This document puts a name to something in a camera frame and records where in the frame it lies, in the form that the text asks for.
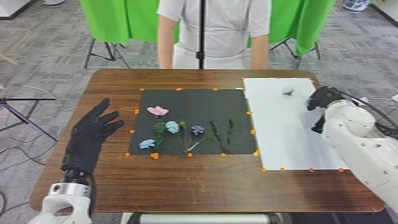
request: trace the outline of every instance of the wall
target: wall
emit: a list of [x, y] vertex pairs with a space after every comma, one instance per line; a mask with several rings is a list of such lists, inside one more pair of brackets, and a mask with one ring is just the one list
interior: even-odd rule
[[31, 0], [0, 0], [0, 17], [10, 17]]
[[374, 4], [398, 22], [398, 0], [386, 0], [386, 2], [379, 0]]

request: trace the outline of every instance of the black glove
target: black glove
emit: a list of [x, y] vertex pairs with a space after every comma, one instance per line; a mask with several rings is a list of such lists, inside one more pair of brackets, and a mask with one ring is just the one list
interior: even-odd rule
[[79, 121], [72, 130], [72, 140], [66, 147], [63, 170], [84, 171], [88, 175], [93, 175], [95, 172], [104, 142], [125, 125], [123, 120], [111, 123], [120, 117], [118, 111], [100, 117], [109, 104], [111, 100], [105, 99]]

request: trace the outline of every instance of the white paper sheet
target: white paper sheet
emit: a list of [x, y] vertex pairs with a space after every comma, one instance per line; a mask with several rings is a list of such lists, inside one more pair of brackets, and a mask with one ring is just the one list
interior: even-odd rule
[[[287, 88], [296, 90], [292, 96], [283, 94]], [[347, 169], [338, 151], [312, 131], [322, 116], [322, 111], [308, 111], [313, 92], [310, 79], [246, 79], [246, 98], [267, 170]]]

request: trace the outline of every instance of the gray carpet floor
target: gray carpet floor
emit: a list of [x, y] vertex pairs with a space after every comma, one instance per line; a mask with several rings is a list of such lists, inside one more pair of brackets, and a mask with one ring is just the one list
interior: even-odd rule
[[[315, 73], [324, 85], [336, 86], [370, 102], [398, 118], [398, 104], [390, 97], [398, 93], [398, 29], [377, 12], [368, 9], [351, 13], [338, 1], [320, 37], [322, 60], [315, 52], [303, 61], [303, 70]], [[0, 21], [0, 52], [18, 61], [11, 65], [0, 61], [2, 97], [50, 97], [33, 115], [34, 122], [59, 136], [68, 123], [73, 107], [79, 104], [88, 82], [100, 68], [123, 68], [121, 62], [93, 58], [91, 68], [84, 69], [84, 59], [91, 41], [79, 0], [50, 8], [38, 2], [13, 21]], [[157, 68], [157, 46], [132, 41], [123, 55], [132, 68]], [[271, 53], [271, 68], [294, 69], [296, 60], [281, 47]], [[11, 103], [27, 113], [33, 103]], [[0, 127], [17, 119], [0, 109]], [[0, 133], [0, 190], [8, 196], [8, 208], [29, 201], [43, 166], [27, 160], [18, 149], [38, 156], [54, 146], [54, 141], [29, 127], [20, 126]], [[47, 162], [52, 150], [40, 157]], [[0, 217], [0, 224], [27, 223], [38, 212], [29, 205], [13, 209]], [[118, 223], [118, 214], [102, 214], [95, 223]]]

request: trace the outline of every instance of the pink flower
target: pink flower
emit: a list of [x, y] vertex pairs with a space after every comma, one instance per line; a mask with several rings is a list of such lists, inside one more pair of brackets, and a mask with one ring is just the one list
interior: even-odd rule
[[166, 116], [166, 114], [169, 113], [169, 110], [164, 109], [161, 106], [157, 106], [155, 108], [148, 107], [148, 111], [155, 116]]

